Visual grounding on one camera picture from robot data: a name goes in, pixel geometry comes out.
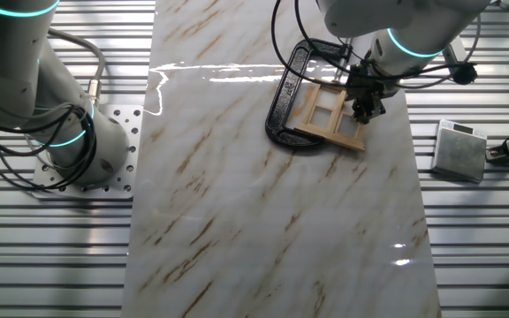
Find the wire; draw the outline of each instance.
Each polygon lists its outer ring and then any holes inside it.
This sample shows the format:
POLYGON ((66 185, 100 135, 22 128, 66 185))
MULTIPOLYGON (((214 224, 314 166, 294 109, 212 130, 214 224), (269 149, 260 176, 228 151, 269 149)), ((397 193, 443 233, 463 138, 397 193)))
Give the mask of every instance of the wire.
POLYGON ((77 179, 80 178, 80 176, 89 168, 91 163, 93 162, 95 158, 95 151, 96 151, 96 137, 95 137, 95 131, 94 131, 94 123, 92 118, 88 115, 86 111, 80 110, 80 108, 77 108, 74 113, 77 117, 80 118, 80 122, 82 124, 82 127, 84 130, 87 131, 85 134, 85 142, 84 142, 84 148, 82 149, 83 153, 86 153, 86 155, 83 156, 86 160, 80 160, 80 165, 74 168, 73 172, 65 177, 63 180, 56 182, 53 185, 37 185, 34 182, 20 176, 18 172, 13 170, 13 168, 9 165, 7 160, 5 159, 5 156, 3 155, 1 149, 0 149, 0 159, 4 163, 5 167, 15 175, 20 181, 27 183, 28 185, 22 185, 19 184, 7 176, 5 176, 4 172, 0 170, 0 176, 5 179, 10 184, 21 188, 23 190, 29 190, 29 191, 47 191, 47 190, 55 190, 55 189, 61 189, 66 186, 71 185, 74 183, 77 179))
POLYGON ((1 106, 0 105, 0 110, 2 112, 4 112, 5 114, 9 115, 9 116, 13 116, 13 117, 17 117, 17 118, 20 118, 20 119, 28 119, 28 120, 35 120, 35 119, 41 119, 41 118, 45 118, 47 116, 50 116, 52 114, 54 114, 55 112, 59 111, 59 110, 63 110, 64 108, 67 108, 68 106, 70 106, 70 103, 68 102, 64 102, 50 110, 46 110, 44 111, 42 114, 39 114, 39 115, 33 115, 33 116, 22 116, 22 115, 19 115, 19 114, 16 114, 8 109, 6 109, 5 107, 1 106))
POLYGON ((40 154, 42 151, 44 151, 48 147, 50 147, 52 142, 58 136, 58 133, 60 132, 60 129, 62 128, 62 126, 65 124, 67 118, 70 116, 70 114, 72 114, 74 112, 74 110, 76 110, 76 107, 71 107, 70 110, 68 110, 64 115, 59 117, 57 120, 54 120, 51 123, 44 125, 42 128, 39 127, 38 130, 34 130, 34 131, 32 129, 29 129, 29 130, 8 129, 8 128, 0 126, 0 130, 1 131, 8 132, 8 133, 37 133, 37 132, 42 131, 42 130, 44 130, 46 128, 49 128, 49 127, 51 127, 51 126, 53 126, 55 124, 58 124, 57 128, 54 130, 54 132, 50 136, 49 141, 44 146, 36 149, 35 151, 23 153, 23 152, 19 152, 19 151, 10 150, 9 148, 6 148, 5 146, 3 146, 1 144, 0 144, 0 149, 3 150, 4 152, 10 154, 10 155, 16 155, 16 156, 22 156, 22 157, 33 156, 33 155, 36 155, 36 154, 40 154))
POLYGON ((329 59, 328 57, 326 57, 315 45, 314 43, 311 42, 311 39, 309 38, 308 34, 306 33, 306 30, 301 22, 301 16, 300 16, 300 0, 294 0, 294 10, 295 10, 295 13, 296 13, 296 22, 298 23, 298 28, 300 29, 300 32, 301 34, 303 35, 304 39, 308 42, 309 46, 311 47, 311 49, 313 49, 316 54, 323 58, 327 63, 337 67, 339 70, 343 71, 343 72, 347 72, 355 77, 361 77, 361 78, 365 78, 365 79, 370 79, 370 80, 402 80, 404 78, 409 78, 409 77, 416 77, 418 75, 421 75, 421 74, 424 74, 426 72, 433 72, 433 71, 437 71, 437 70, 443 70, 443 69, 446 69, 446 68, 453 68, 453 67, 463 67, 464 64, 445 64, 445 65, 440 65, 440 66, 436 66, 436 67, 431 67, 431 68, 428 68, 428 69, 423 69, 421 71, 417 71, 417 72, 409 72, 409 73, 404 73, 404 74, 400 74, 400 75, 396 75, 396 76, 382 76, 382 77, 379 77, 379 76, 368 76, 368 75, 363 75, 363 74, 359 74, 359 73, 355 73, 355 72, 351 72, 350 70, 346 69, 345 67, 343 67, 342 65, 340 65, 339 63, 335 62, 335 61, 332 61, 331 59, 329 59))
POLYGON ((324 81, 324 80, 309 78, 309 77, 307 77, 307 76, 305 76, 305 75, 295 71, 284 60, 284 58, 282 57, 282 54, 280 53, 280 49, 278 48, 277 37, 276 37, 276 19, 277 19, 278 8, 279 7, 280 7, 280 0, 277 0, 276 4, 274 5, 274 11, 272 12, 272 21, 270 22, 270 35, 272 37, 272 46, 274 47, 274 51, 276 52, 276 56, 278 57, 278 60, 280 60, 280 63, 282 63, 282 65, 286 68, 286 70, 288 72, 296 75, 297 77, 299 77, 299 78, 301 78, 303 80, 307 80, 309 82, 312 82, 312 83, 315 83, 315 84, 324 85, 324 86, 328 86, 328 87, 345 87, 345 85, 343 85, 343 84, 331 83, 331 82, 327 82, 327 81, 324 81))
POLYGON ((86 49, 89 49, 92 51, 98 59, 98 65, 97 70, 95 71, 95 75, 92 78, 92 80, 100 80, 103 75, 103 70, 105 69, 105 56, 103 55, 103 52, 96 47, 92 42, 82 39, 79 36, 71 35, 66 32, 58 31, 56 29, 50 28, 49 34, 53 36, 57 36, 63 40, 78 44, 86 49))
MULTIPOLYGON (((340 37, 337 37, 337 39, 341 42, 341 45, 343 45, 346 48, 349 48, 349 45, 345 43, 340 37)), ((353 54, 354 57, 358 58, 360 61, 364 61, 364 58, 359 57, 356 53, 354 53, 353 49, 351 49, 351 54, 353 54)))
MULTIPOLYGON (((481 15, 479 14, 478 17, 477 17, 477 27, 476 27, 476 36, 475 36, 475 41, 473 42, 473 46, 472 48, 470 49, 470 51, 468 52, 468 55, 467 57, 465 58, 465 60, 463 61, 464 64, 468 63, 468 61, 470 60, 470 58, 473 56, 473 54, 475 53, 475 50, 476 50, 476 47, 478 46, 478 42, 481 38, 481 32, 482 32, 482 18, 481 18, 481 15)), ((435 85, 439 85, 443 82, 445 82, 446 80, 449 80, 450 78, 452 77, 452 75, 448 75, 448 76, 445 76, 443 77, 442 79, 440 80, 436 80, 435 82, 433 83, 429 83, 429 84, 424 84, 424 85, 420 85, 420 86, 407 86, 407 85, 402 85, 402 84, 399 84, 399 83, 396 83, 394 86, 396 87, 399 87, 399 88, 404 88, 404 89, 424 89, 424 88, 429 88, 429 87, 434 87, 435 85)))

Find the metal plate with holes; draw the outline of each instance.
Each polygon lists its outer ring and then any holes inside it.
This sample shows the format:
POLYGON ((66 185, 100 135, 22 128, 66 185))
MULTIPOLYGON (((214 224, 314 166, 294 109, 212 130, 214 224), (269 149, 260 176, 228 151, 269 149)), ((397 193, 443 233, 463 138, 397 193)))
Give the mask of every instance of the metal plate with holes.
MULTIPOLYGON (((130 199, 134 193, 134 183, 137 175, 137 161, 139 158, 139 142, 141 141, 141 126, 143 107, 137 105, 101 105, 101 112, 117 120, 129 138, 129 154, 121 169, 113 177, 100 185, 80 187, 69 185, 63 191, 53 190, 52 193, 33 192, 39 199, 56 199, 56 197, 70 197, 82 199, 130 199)), ((55 183, 62 177, 44 163, 36 162, 34 182, 39 185, 55 183)))

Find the black cable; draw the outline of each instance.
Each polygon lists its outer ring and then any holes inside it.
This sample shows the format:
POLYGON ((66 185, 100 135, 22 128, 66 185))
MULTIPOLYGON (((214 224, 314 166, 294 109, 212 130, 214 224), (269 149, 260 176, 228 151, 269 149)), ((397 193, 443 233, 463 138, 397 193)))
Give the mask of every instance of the black cable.
POLYGON ((319 79, 312 79, 307 77, 306 75, 303 75, 297 71, 295 71, 282 57, 282 54, 280 53, 280 49, 278 48, 277 44, 277 38, 276 38, 276 19, 278 15, 278 8, 280 7, 280 0, 276 1, 276 4, 274 5, 274 11, 272 12, 272 21, 270 22, 270 35, 272 37, 272 46, 274 47, 274 51, 276 52, 276 56, 278 57, 278 60, 280 60, 280 63, 286 68, 286 70, 297 77, 307 80, 309 82, 315 83, 315 84, 321 84, 328 87, 345 87, 343 84, 338 83, 330 83, 324 80, 319 79))
MULTIPOLYGON (((0 144, 0 150, 4 151, 5 153, 7 154, 11 154, 11 155, 16 155, 16 156, 21 156, 21 157, 27 157, 27 156, 33 156, 33 155, 37 155, 37 154, 40 154, 42 151, 46 150, 48 147, 50 147, 50 145, 52 144, 52 142, 56 139, 56 137, 58 136, 58 133, 60 133, 60 129, 62 128, 62 126, 65 124, 67 118, 70 116, 70 114, 72 114, 75 110, 75 107, 71 107, 70 110, 68 110, 63 116, 59 117, 57 120, 59 120, 58 122, 58 125, 57 125, 57 128, 54 130, 54 132, 52 133, 52 135, 50 136, 50 139, 48 140, 48 142, 36 149, 36 150, 33 150, 33 151, 30 151, 30 152, 19 152, 19 151, 14 151, 14 150, 10 150, 9 148, 3 146, 0 144)), ((39 129, 38 131, 32 131, 32 129, 29 129, 28 131, 29 132, 26 132, 27 130, 25 131, 18 131, 17 130, 14 130, 14 129, 8 129, 8 128, 5 128, 5 127, 1 127, 3 129, 1 129, 2 131, 4 132, 8 132, 8 133, 37 133, 41 130, 44 130, 46 128, 48 128, 49 125, 45 125, 44 128, 42 129, 39 129)))
POLYGON ((340 37, 337 37, 337 39, 341 42, 341 45, 343 45, 343 47, 344 47, 344 48, 346 48, 346 49, 350 49, 350 50, 351 50, 351 54, 353 54, 353 55, 354 55, 354 57, 358 58, 360 61, 364 61, 364 58, 359 57, 356 53, 354 53, 354 50, 353 50, 352 48, 350 48, 350 45, 349 45, 349 44, 347 44, 347 43, 343 42, 343 40, 341 40, 341 38, 340 38, 340 37))
POLYGON ((351 72, 350 70, 346 69, 345 67, 341 66, 339 63, 335 62, 335 61, 332 61, 331 59, 329 59, 328 57, 326 57, 323 53, 321 53, 321 51, 314 45, 314 43, 311 42, 311 39, 309 38, 308 36, 308 33, 306 33, 306 29, 304 28, 302 22, 301 22, 301 16, 300 16, 300 0, 294 0, 294 10, 295 10, 295 13, 296 13, 296 21, 298 23, 298 28, 300 29, 300 32, 301 34, 303 35, 304 39, 308 42, 309 46, 311 47, 311 49, 313 49, 316 54, 321 57, 322 59, 324 59, 327 63, 337 67, 339 70, 343 71, 343 72, 347 72, 355 77, 361 77, 361 78, 366 78, 366 79, 370 79, 370 80, 402 80, 404 78, 409 78, 409 77, 415 77, 415 76, 418 76, 420 74, 424 74, 426 72, 433 72, 433 71, 437 71, 437 70, 443 70, 443 69, 446 69, 446 68, 453 68, 453 67, 464 67, 465 65, 464 64, 445 64, 445 65, 440 65, 440 66, 436 66, 436 67, 431 67, 429 69, 423 69, 421 71, 417 71, 417 72, 409 72, 409 73, 404 73, 404 74, 400 74, 400 75, 396 75, 396 76, 382 76, 382 77, 378 77, 378 76, 368 76, 368 75, 362 75, 362 74, 359 74, 359 73, 355 73, 355 72, 351 72))
POLYGON ((63 40, 72 42, 74 44, 78 44, 84 48, 87 48, 91 50, 99 60, 97 65, 97 70, 95 71, 95 75, 92 78, 92 80, 100 80, 103 75, 103 70, 105 69, 105 56, 103 55, 102 51, 96 47, 92 42, 82 39, 79 36, 71 35, 66 32, 58 31, 56 29, 50 28, 49 34, 53 36, 57 36, 63 40))
POLYGON ((61 180, 59 182, 56 182, 53 185, 37 185, 34 182, 32 182, 32 181, 30 181, 30 180, 20 176, 20 174, 18 174, 18 172, 13 170, 13 168, 7 162, 7 160, 5 159, 3 153, 0 150, 0 159, 4 163, 5 167, 7 167, 7 169, 10 171, 10 173, 12 173, 18 179, 20 179, 21 181, 27 183, 30 186, 21 185, 19 183, 14 182, 10 178, 7 178, 7 176, 4 175, 4 172, 2 172, 0 170, 1 177, 3 179, 5 179, 7 182, 9 182, 10 184, 12 184, 12 185, 14 185, 14 186, 16 186, 18 188, 21 188, 23 190, 29 190, 29 191, 55 190, 55 189, 60 189, 62 187, 69 186, 72 183, 74 183, 78 178, 80 178, 81 175, 83 175, 84 172, 87 171, 87 169, 89 168, 89 166, 93 162, 93 160, 95 158, 95 152, 96 152, 96 146, 97 146, 96 145, 95 130, 93 128, 94 127, 94 123, 93 123, 92 118, 86 113, 86 111, 84 111, 84 110, 80 111, 80 108, 76 109, 76 115, 80 118, 80 122, 82 124, 82 127, 87 132, 85 134, 85 139, 86 140, 85 140, 85 143, 84 143, 84 148, 82 149, 82 153, 86 153, 86 154, 89 154, 89 155, 85 155, 85 157, 86 157, 85 160, 83 162, 80 162, 80 165, 78 165, 74 169, 74 171, 68 177, 64 178, 63 180, 61 180))

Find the cable connector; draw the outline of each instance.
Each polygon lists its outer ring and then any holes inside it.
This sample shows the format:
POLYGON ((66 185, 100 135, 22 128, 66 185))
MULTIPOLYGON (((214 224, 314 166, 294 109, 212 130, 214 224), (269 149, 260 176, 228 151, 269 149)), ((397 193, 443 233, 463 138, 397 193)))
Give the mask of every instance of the cable connector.
POLYGON ((98 79, 90 80, 87 94, 89 95, 89 99, 92 101, 94 106, 99 109, 99 96, 102 94, 102 82, 98 79))

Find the wooden frame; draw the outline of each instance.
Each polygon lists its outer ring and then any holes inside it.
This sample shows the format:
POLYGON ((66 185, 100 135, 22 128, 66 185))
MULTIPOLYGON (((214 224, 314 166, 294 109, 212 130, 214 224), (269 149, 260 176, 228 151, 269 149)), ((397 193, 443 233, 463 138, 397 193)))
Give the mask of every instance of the wooden frame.
POLYGON ((322 136, 327 141, 332 142, 341 147, 365 151, 364 144, 362 143, 362 137, 364 135, 364 125, 361 125, 359 123, 357 124, 358 126, 354 136, 349 136, 339 132, 339 127, 341 126, 343 116, 351 116, 351 114, 343 111, 343 108, 345 106, 345 98, 346 90, 344 90, 344 88, 324 87, 318 84, 315 87, 314 92, 312 93, 309 99, 308 112, 306 113, 303 122, 299 124, 296 127, 296 129, 306 133, 313 133, 315 135, 322 136), (319 97, 319 94, 323 90, 328 90, 330 92, 337 94, 337 100, 335 101, 333 109, 317 104, 317 97, 319 97), (311 124, 311 120, 314 117, 316 107, 331 110, 331 116, 329 119, 329 123, 327 124, 327 128, 322 128, 318 125, 311 124))

